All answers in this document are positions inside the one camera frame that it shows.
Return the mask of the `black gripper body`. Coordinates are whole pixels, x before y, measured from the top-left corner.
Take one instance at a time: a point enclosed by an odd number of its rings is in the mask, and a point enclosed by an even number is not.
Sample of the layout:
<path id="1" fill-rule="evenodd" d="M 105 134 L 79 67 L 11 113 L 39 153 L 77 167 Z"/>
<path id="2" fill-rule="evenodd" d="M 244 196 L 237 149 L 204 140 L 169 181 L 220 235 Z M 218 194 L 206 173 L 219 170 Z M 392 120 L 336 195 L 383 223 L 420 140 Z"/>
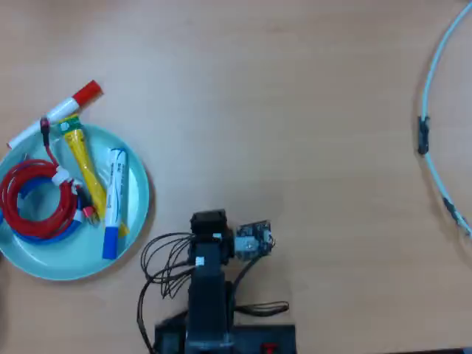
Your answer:
<path id="1" fill-rule="evenodd" d="M 228 226 L 225 209 L 196 212 L 190 219 L 190 226 L 192 251 L 197 245 L 215 243 L 219 248 L 221 265 L 227 265 L 234 257 L 234 232 Z"/>

